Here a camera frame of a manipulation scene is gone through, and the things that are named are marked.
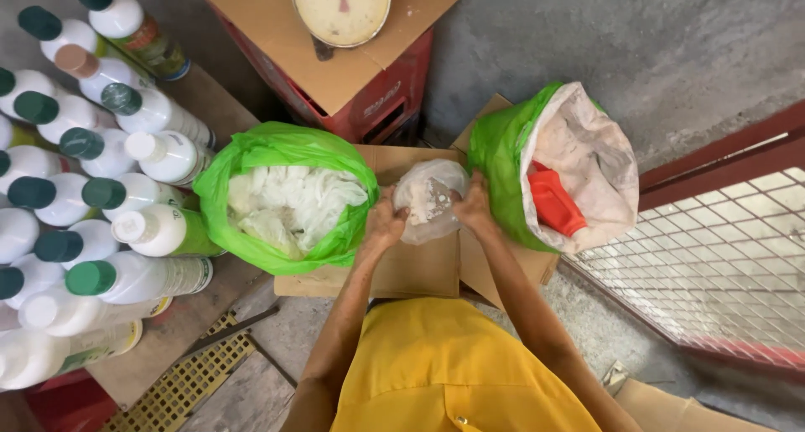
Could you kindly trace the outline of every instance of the plastic bag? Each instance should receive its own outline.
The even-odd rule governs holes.
[[[282,249],[241,232],[227,216],[230,178],[261,166],[318,166],[347,171],[366,187],[369,199],[357,207],[347,206],[336,227],[301,261],[294,261]],[[193,191],[200,197],[201,213],[210,239],[244,261],[275,275],[306,273],[324,264],[351,265],[355,249],[363,238],[366,215],[380,194],[374,173],[348,142],[329,132],[278,122],[235,133],[232,142],[193,182]],[[266,221],[257,226],[268,228],[263,232],[271,232],[276,223]]]
[[[527,170],[532,160],[558,172],[587,220],[571,237],[538,222]],[[468,162],[488,178],[489,206],[506,233],[539,251],[575,253],[634,227],[638,168],[617,123],[581,83],[551,83],[537,96],[478,119]]]
[[[467,172],[455,161],[435,159],[414,165],[400,178],[392,198],[395,210],[410,209],[400,240],[420,245],[461,228],[452,213],[450,190],[463,197],[468,187]]]
[[[347,206],[369,198],[349,171],[309,166],[256,166],[229,180],[230,217],[247,234],[293,261],[336,227]]]

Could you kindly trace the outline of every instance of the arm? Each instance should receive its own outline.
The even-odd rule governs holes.
[[[480,171],[462,200],[451,192],[453,212],[484,249],[495,286],[523,345],[578,397],[604,432],[640,432],[638,424],[598,383],[549,304],[532,286],[489,213]]]
[[[361,337],[372,274],[383,253],[399,241],[408,218],[407,208],[395,214],[391,206],[394,189],[393,186],[383,189],[381,198],[369,210],[363,242],[307,358],[281,432],[330,430],[341,386]]]

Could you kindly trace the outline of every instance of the yellow shirt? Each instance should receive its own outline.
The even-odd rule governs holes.
[[[363,321],[332,432],[600,431],[573,392],[463,300],[384,303]]]

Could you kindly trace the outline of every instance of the brown bottle cap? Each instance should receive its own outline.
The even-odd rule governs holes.
[[[56,67],[75,78],[92,77],[101,63],[95,55],[75,44],[67,44],[60,48],[55,53],[53,62]]]

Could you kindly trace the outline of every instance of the red crate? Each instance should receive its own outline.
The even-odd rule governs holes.
[[[232,22],[210,6],[257,73],[305,125],[330,131],[350,143],[373,145],[381,144],[404,124],[403,130],[416,128],[431,62],[433,27],[377,74],[344,108],[330,116]]]

